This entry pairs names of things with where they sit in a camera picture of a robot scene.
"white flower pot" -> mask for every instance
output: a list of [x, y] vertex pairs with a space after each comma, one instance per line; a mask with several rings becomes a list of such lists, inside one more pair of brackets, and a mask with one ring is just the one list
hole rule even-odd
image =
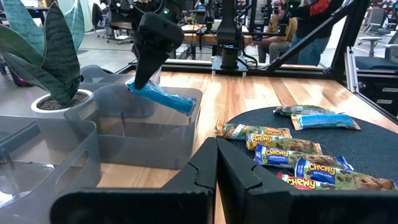
[[[79, 89], [77, 91], [78, 93], [86, 93], [88, 96], [92, 95], [93, 93], [88, 91], [88, 90], [81, 90]], [[48, 98], [50, 98], [50, 94], [44, 95], [40, 98], [38, 98], [37, 100], [35, 100], [32, 105], [30, 106], [30, 108], [32, 109], [32, 111], [35, 114], [35, 117], [37, 118], [55, 118], [55, 119], [64, 119], [63, 117], [63, 113], [67, 110], [69, 110], [69, 108], [65, 108], [65, 109], [61, 109], [61, 110], [42, 110], [42, 109], [38, 109], [37, 105], [41, 102], [43, 102], [44, 100], [47, 100]]]

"wooden tabletop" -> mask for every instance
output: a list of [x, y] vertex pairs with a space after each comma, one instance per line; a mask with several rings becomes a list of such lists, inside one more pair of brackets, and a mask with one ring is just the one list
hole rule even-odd
[[[182, 26], [182, 30], [187, 30], [187, 31], [193, 31], [193, 30], [198, 30], [202, 27], [201, 24], [197, 25], [185, 25]], [[242, 32], [248, 32], [248, 28], [246, 26], [242, 26]], [[202, 42], [206, 44], [217, 44], [217, 35], [213, 34], [205, 34], [202, 36]], [[252, 43], [252, 36], [250, 35], [244, 35], [244, 43], [245, 45], [249, 45]], [[197, 36], [196, 34], [184, 34], [184, 40], [185, 42], [194, 42], [197, 43], [199, 42], [200, 36]]]
[[[210, 74], [170, 73], [160, 84], [197, 88], [203, 92], [194, 151], [214, 137], [217, 119], [228, 121], [245, 111], [280, 105], [317, 105], [363, 119], [398, 133], [398, 126], [336, 81], [298, 78], [229, 77]], [[103, 164], [98, 187], [161, 187], [178, 171], [139, 166]], [[216, 196], [215, 223], [225, 223], [220, 194]]]

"plant leaf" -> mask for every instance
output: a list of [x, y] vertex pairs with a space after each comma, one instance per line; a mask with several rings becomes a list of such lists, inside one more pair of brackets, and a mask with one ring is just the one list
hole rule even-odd
[[22, 58], [13, 54], [3, 52], [1, 54], [9, 68], [26, 82], [38, 86], [50, 92], [51, 96], [61, 105], [67, 105], [72, 100], [76, 92], [64, 85], [48, 72], [38, 66], [26, 62]]
[[28, 41], [36, 51], [44, 54], [44, 34], [33, 21], [20, 0], [3, 0], [4, 11], [10, 28]]
[[80, 83], [80, 64], [68, 24], [55, 3], [47, 13], [44, 31], [45, 57], [41, 67], [75, 92]]
[[12, 29], [0, 25], [0, 52], [9, 52], [36, 66], [40, 66], [41, 56], [21, 35]]
[[75, 0], [73, 7], [64, 15], [70, 32], [72, 33], [75, 50], [79, 49], [85, 35], [85, 18], [80, 0]]

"black mat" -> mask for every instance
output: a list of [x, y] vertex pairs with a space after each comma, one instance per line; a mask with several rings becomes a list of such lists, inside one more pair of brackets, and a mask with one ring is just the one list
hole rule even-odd
[[[361, 131], [340, 128], [295, 131], [291, 119], [273, 114], [274, 109], [273, 107], [248, 111], [228, 123], [289, 128], [293, 138], [320, 143], [324, 155], [345, 156], [356, 172], [378, 178], [398, 179], [398, 134], [355, 118]], [[254, 152], [246, 149], [244, 141], [230, 142], [250, 158], [254, 158]], [[274, 173], [282, 170], [273, 167], [267, 169]], [[282, 171], [293, 174], [293, 170]]]

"clear plastic bin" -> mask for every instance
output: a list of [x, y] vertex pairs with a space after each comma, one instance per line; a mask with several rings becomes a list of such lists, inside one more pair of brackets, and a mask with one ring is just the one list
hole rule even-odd
[[[134, 78], [136, 74], [112, 74], [110, 71], [105, 71], [98, 65], [88, 65], [81, 69], [81, 75], [84, 77], [84, 81], [82, 83], [124, 83], [127, 80]], [[162, 68], [160, 67], [158, 71], [156, 71], [153, 76], [151, 76], [150, 80], [156, 84], [160, 82], [160, 74], [162, 73]]]
[[49, 223], [57, 198], [100, 180], [92, 122], [0, 116], [0, 223]]
[[124, 84], [100, 88], [64, 115], [96, 123], [102, 162], [179, 169], [192, 154], [202, 92], [193, 88], [165, 90], [196, 98], [192, 115], [144, 99]]

